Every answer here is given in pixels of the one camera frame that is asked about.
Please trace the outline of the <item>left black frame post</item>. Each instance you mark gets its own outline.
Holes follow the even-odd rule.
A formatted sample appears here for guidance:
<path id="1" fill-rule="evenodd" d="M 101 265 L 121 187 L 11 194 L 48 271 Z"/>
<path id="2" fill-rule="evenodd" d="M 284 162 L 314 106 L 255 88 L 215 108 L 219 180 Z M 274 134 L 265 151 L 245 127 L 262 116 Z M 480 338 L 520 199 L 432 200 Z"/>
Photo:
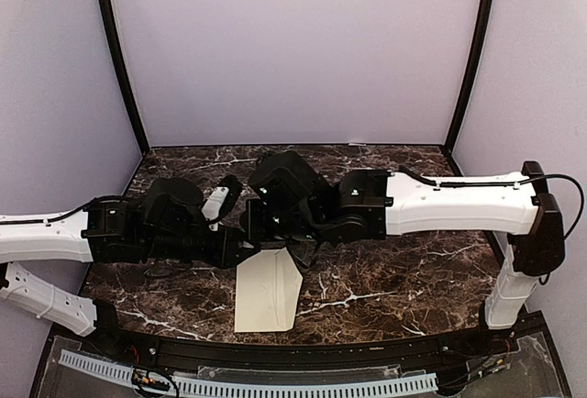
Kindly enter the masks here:
<path id="1" fill-rule="evenodd" d="M 133 93 L 131 81 L 127 71 L 127 65 L 123 49 L 118 35 L 116 15 L 112 0 L 98 0 L 106 43 L 109 49 L 110 58 L 114 67 L 115 76 L 127 117 L 132 128 L 134 138 L 142 156 L 150 152 L 150 144 L 146 131 L 141 121 L 138 105 Z"/>

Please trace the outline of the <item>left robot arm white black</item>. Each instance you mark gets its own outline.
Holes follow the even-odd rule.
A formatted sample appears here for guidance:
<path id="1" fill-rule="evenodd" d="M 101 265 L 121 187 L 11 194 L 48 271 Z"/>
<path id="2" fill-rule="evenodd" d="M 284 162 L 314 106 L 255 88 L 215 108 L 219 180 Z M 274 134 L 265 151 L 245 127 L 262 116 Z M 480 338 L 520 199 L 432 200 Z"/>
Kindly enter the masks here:
<path id="1" fill-rule="evenodd" d="M 63 326 L 93 334 L 110 358 L 129 350 L 128 335 L 117 326 L 108 302 L 68 293 L 35 276 L 25 261 L 141 263 L 149 259 L 202 261 L 230 269 L 259 251 L 240 229 L 222 225 L 242 185 L 223 178 L 209 195 L 183 178 L 159 178 L 137 197 L 96 197 L 69 212 L 1 219 L 1 298 Z"/>

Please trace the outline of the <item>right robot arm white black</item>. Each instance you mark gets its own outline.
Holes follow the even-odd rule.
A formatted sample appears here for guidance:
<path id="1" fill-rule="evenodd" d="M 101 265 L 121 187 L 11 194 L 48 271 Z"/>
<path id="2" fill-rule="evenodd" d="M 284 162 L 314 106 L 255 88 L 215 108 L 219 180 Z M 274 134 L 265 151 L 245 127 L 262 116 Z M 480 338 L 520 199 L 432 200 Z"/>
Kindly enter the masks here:
<path id="1" fill-rule="evenodd" d="M 402 166 L 360 169 L 330 184 L 292 152 L 261 162 L 249 177 L 257 195 L 241 227 L 254 241 L 296 240 L 336 246 L 427 231 L 494 231 L 507 236 L 504 262 L 483 302 L 482 324 L 468 347 L 490 354 L 504 339 L 527 298 L 565 259 L 566 226 L 546 174 L 527 161 L 521 171 L 485 177 L 429 177 Z"/>

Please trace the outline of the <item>right black frame post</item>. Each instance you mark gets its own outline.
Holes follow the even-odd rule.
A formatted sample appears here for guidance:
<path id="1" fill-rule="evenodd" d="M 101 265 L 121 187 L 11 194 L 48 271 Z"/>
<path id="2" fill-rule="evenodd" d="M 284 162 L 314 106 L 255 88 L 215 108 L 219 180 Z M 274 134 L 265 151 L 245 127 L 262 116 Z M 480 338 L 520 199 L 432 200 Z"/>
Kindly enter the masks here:
<path id="1" fill-rule="evenodd" d="M 446 157 L 451 157 L 453 155 L 460 131 L 463 127 L 473 86 L 481 62 L 482 50 L 490 22 L 492 6 L 493 0 L 479 0 L 468 58 L 454 112 L 449 124 L 448 134 L 446 135 L 443 144 L 443 152 Z"/>

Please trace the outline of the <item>black front table rail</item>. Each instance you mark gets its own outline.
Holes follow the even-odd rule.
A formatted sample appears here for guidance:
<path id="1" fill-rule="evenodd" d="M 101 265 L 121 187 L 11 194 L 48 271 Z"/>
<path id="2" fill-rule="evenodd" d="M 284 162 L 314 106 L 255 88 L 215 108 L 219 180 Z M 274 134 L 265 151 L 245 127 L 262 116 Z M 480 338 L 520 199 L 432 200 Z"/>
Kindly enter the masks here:
<path id="1" fill-rule="evenodd" d="M 402 368 L 444 368 L 474 356 L 506 352 L 506 343 L 522 333 L 523 310 L 507 329 L 479 324 L 427 337 L 335 345 L 253 345 L 204 342 L 120 328 L 98 329 L 83 337 L 82 347 L 115 361 L 136 361 L 161 370 L 200 367 L 268 370 L 351 369 L 398 365 Z"/>

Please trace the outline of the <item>black frame post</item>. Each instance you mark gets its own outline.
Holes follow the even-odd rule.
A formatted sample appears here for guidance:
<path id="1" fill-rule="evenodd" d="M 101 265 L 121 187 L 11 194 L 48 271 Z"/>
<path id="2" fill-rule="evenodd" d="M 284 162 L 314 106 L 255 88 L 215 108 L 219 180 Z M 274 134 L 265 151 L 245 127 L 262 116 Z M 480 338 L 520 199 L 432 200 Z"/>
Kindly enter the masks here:
<path id="1" fill-rule="evenodd" d="M 493 0 L 479 0 L 468 58 L 454 112 L 449 124 L 448 134 L 446 135 L 443 144 L 443 152 L 446 157 L 451 157 L 453 155 L 460 131 L 463 127 L 473 86 L 481 62 L 482 50 L 490 22 L 492 6 Z"/>
<path id="2" fill-rule="evenodd" d="M 132 128 L 134 138 L 142 156 L 150 152 L 150 144 L 146 131 L 141 121 L 138 105 L 133 93 L 131 81 L 127 71 L 127 65 L 123 49 L 118 35 L 116 15 L 112 0 L 98 0 L 106 43 L 109 49 L 110 58 L 114 67 L 115 76 L 127 117 Z"/>

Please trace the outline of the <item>cream paper envelope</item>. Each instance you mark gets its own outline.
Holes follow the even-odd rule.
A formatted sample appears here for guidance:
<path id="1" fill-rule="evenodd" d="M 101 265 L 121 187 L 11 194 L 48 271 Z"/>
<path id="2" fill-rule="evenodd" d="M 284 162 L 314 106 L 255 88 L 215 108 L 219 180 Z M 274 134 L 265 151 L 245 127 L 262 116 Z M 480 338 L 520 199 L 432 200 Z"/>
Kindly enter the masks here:
<path id="1" fill-rule="evenodd" d="M 234 331 L 286 332 L 294 327 L 303 275 L 286 248 L 263 249 L 237 266 Z"/>

